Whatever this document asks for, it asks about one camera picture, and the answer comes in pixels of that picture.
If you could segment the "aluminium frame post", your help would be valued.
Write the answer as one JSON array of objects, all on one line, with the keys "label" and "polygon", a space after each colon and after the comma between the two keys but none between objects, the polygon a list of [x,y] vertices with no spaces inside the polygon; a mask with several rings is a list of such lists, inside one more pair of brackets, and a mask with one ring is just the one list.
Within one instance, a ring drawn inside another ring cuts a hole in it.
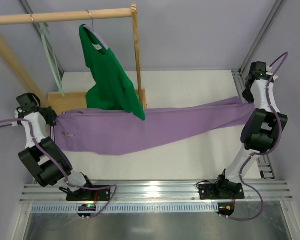
[{"label": "aluminium frame post", "polygon": [[[242,66],[239,70],[234,71],[232,73],[233,79],[235,82],[235,86],[237,88],[237,92],[239,94],[239,98],[242,100],[243,103],[247,101],[242,96],[242,93],[245,90],[245,81],[243,78],[244,70],[248,68],[248,63],[252,60],[252,57],[255,55],[259,47],[261,46],[262,41],[265,39],[267,33],[271,29],[275,19],[278,17],[282,7],[286,3],[285,0],[276,0],[274,2],[273,7],[270,10],[270,13],[265,18],[265,21],[257,34],[257,37],[253,41],[253,44],[248,51],[247,56],[245,57]],[[232,182],[240,182],[240,177],[244,177],[247,171],[250,169],[254,161],[258,159],[257,156],[250,156],[254,151],[253,150],[246,150],[244,146],[242,146],[235,157],[233,163],[228,168],[229,173],[226,174],[226,177]]]},{"label": "aluminium frame post", "polygon": [[[34,16],[35,13],[27,0],[19,0],[18,2],[25,14],[30,15],[30,17]],[[48,24],[32,21],[32,26],[37,32],[37,35],[41,38],[43,48],[47,54],[47,60],[52,67],[52,72],[56,73],[57,77],[62,78],[65,71],[59,59],[57,58],[56,53],[54,52],[53,46],[48,40],[48,34],[50,33]]]}]

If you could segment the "aluminium frame post left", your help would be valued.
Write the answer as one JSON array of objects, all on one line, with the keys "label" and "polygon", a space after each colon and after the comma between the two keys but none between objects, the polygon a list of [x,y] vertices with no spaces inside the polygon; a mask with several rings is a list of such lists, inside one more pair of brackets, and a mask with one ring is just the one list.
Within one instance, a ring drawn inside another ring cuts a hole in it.
[{"label": "aluminium frame post left", "polygon": [[[35,13],[27,0],[19,0],[18,2],[25,14],[30,15],[30,17],[34,16]],[[37,35],[41,38],[43,48],[47,54],[47,60],[52,67],[52,72],[56,73],[57,77],[62,78],[65,71],[59,59],[57,58],[56,53],[54,52],[53,46],[48,40],[48,34],[50,33],[48,24],[32,21],[32,26],[37,32]]]}]

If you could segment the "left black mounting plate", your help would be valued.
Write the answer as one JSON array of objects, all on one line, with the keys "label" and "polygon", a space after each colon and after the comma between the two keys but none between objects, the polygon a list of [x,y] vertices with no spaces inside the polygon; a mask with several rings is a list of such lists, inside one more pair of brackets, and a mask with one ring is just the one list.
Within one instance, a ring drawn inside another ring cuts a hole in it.
[{"label": "left black mounting plate", "polygon": [[108,202],[110,200],[110,195],[111,195],[110,188],[102,189],[102,190],[79,189],[75,192],[68,190],[66,194],[66,200],[68,202],[79,202],[79,201]]}]

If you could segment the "black mounting plate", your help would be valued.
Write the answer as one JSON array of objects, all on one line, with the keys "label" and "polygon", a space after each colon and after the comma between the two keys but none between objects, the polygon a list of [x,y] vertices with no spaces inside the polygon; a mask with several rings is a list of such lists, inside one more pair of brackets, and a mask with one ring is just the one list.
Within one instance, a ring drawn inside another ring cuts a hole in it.
[{"label": "black mounting plate", "polygon": [[66,200],[68,202],[79,202],[79,201],[108,202],[110,200],[110,195],[111,195],[110,188],[102,189],[102,190],[79,189],[75,192],[68,190],[66,194]]},{"label": "black mounting plate", "polygon": [[198,186],[201,200],[242,200],[245,198],[241,183],[216,184],[207,183]]}]

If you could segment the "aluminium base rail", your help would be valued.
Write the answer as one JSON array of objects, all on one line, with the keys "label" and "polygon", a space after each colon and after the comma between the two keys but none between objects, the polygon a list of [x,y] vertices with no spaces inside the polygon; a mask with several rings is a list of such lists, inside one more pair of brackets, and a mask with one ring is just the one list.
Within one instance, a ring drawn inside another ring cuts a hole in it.
[{"label": "aluminium base rail", "polygon": [[[273,179],[246,179],[246,184],[254,187],[264,201],[291,201],[292,192],[286,181]],[[114,203],[191,203],[201,202],[196,180],[162,181],[97,181],[97,185],[117,185]],[[64,203],[66,194],[59,190],[60,185],[41,187],[26,184],[19,202]]]}]

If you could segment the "green t-shirt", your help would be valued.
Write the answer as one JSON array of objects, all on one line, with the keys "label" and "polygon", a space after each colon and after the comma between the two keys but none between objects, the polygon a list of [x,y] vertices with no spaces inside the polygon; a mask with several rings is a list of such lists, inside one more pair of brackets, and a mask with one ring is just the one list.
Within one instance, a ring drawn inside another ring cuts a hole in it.
[{"label": "green t-shirt", "polygon": [[86,94],[89,109],[126,111],[144,121],[146,114],[137,96],[134,84],[127,76],[115,54],[106,50],[86,28],[79,27],[85,65],[92,74],[95,85]]}]

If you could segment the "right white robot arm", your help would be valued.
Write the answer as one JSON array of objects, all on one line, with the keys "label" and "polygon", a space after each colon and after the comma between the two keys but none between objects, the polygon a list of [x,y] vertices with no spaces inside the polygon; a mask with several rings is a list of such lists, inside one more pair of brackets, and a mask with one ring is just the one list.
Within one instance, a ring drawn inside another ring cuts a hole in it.
[{"label": "right white robot arm", "polygon": [[242,184],[247,171],[258,157],[273,151],[281,139],[288,117],[276,105],[275,77],[265,62],[250,65],[242,96],[254,105],[254,110],[242,130],[241,149],[215,183],[219,199],[243,199]]}]

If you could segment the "mint green clothes hanger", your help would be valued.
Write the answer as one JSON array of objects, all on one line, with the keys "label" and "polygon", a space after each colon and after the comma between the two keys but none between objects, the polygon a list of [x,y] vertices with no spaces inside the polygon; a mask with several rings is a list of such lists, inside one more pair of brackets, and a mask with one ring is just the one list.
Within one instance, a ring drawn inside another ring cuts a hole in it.
[{"label": "mint green clothes hanger", "polygon": [[58,60],[55,51],[53,50],[53,47],[50,45],[49,40],[47,39],[47,35],[50,34],[49,26],[47,23],[38,23],[39,27],[39,34],[41,37],[42,46],[45,51],[45,55],[50,67],[50,70],[52,72],[53,78],[55,80],[55,83],[58,87],[59,92],[63,97],[66,96],[63,87],[62,87],[62,78],[61,73],[58,67]]}]

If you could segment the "purple trousers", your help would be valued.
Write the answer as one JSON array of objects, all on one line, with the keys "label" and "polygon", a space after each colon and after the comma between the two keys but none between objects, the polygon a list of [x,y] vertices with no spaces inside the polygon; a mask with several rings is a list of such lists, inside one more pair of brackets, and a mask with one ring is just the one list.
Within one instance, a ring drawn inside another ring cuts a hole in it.
[{"label": "purple trousers", "polygon": [[254,109],[238,97],[194,107],[146,109],[145,120],[122,110],[77,109],[57,117],[50,137],[64,151],[121,156],[244,125]]}]

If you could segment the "purple clothes hanger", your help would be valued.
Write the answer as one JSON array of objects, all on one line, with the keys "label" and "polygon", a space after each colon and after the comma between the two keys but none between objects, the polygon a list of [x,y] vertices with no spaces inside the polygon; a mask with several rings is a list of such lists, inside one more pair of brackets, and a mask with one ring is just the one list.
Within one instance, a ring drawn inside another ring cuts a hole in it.
[{"label": "purple clothes hanger", "polygon": [[89,30],[97,39],[98,41],[102,44],[102,46],[108,50],[109,49],[109,46],[106,44],[106,42],[102,39],[102,37],[96,32],[95,28],[94,28],[94,19],[91,15],[91,13],[86,9],[85,10],[88,15],[89,15],[89,18],[91,20],[91,26],[87,26],[86,24],[84,25],[84,28]]}]

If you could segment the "wooden clothes rack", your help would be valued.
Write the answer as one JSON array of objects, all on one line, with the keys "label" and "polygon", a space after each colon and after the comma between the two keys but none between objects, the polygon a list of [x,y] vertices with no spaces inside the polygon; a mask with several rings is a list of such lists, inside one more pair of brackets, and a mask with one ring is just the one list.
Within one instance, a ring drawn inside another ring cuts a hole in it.
[{"label": "wooden clothes rack", "polygon": [[[0,15],[0,25],[19,25],[19,24],[39,24],[52,22],[69,22],[97,19],[118,19],[131,18],[133,28],[133,41],[135,51],[136,75],[137,75],[137,93],[142,107],[147,107],[146,91],[142,87],[141,79],[141,61],[140,45],[138,33],[137,5],[131,4],[129,8],[99,9],[88,11],[68,11],[68,12],[50,12],[50,13],[29,13],[17,15]],[[0,34],[0,53],[22,80],[28,90],[37,95],[43,107],[52,107],[58,114],[75,108],[86,107],[85,96],[83,91],[68,92],[62,96],[60,92],[51,92],[44,94],[37,86],[31,75],[20,59],[13,52],[4,37]]]}]

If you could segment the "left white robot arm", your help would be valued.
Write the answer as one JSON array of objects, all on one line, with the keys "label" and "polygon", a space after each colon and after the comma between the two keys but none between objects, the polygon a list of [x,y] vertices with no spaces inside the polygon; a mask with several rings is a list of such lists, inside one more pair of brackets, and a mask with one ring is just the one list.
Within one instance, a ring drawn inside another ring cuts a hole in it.
[{"label": "left white robot arm", "polygon": [[22,94],[16,100],[17,123],[26,133],[25,150],[18,157],[26,169],[41,187],[64,180],[59,190],[67,194],[67,201],[91,201],[91,181],[83,173],[73,171],[69,159],[47,133],[46,126],[57,125],[56,112],[50,106],[41,107],[40,99],[33,93]]}]

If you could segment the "aluminium frame post right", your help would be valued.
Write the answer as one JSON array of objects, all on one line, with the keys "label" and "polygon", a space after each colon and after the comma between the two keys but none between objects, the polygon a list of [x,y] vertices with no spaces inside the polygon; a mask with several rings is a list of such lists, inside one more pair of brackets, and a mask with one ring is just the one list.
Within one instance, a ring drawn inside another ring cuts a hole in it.
[{"label": "aluminium frame post right", "polygon": [[[270,13],[265,18],[265,21],[257,34],[257,37],[253,41],[253,44],[248,51],[247,56],[245,57],[242,66],[239,70],[234,71],[232,73],[233,79],[235,82],[235,86],[237,88],[237,92],[239,94],[239,98],[242,100],[243,103],[247,101],[242,96],[242,93],[245,90],[245,81],[243,78],[244,70],[248,68],[248,63],[252,60],[252,57],[255,55],[259,47],[261,46],[262,41],[265,39],[267,33],[271,29],[275,19],[278,17],[282,7],[286,3],[285,0],[276,0],[274,2],[273,7],[270,10]],[[254,151],[253,150],[246,150],[244,146],[242,146],[235,157],[233,163],[228,168],[229,173],[226,174],[226,177],[232,182],[240,182],[240,177],[244,177],[247,171],[250,169],[254,161],[258,159],[257,156],[250,156]]]}]

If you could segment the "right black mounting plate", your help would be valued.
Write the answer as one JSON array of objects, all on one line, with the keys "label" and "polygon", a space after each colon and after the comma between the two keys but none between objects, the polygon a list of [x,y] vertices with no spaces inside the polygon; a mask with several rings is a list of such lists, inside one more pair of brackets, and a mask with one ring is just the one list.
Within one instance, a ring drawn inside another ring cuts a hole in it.
[{"label": "right black mounting plate", "polygon": [[198,186],[201,200],[242,200],[245,198],[241,183],[216,184],[207,183]]}]

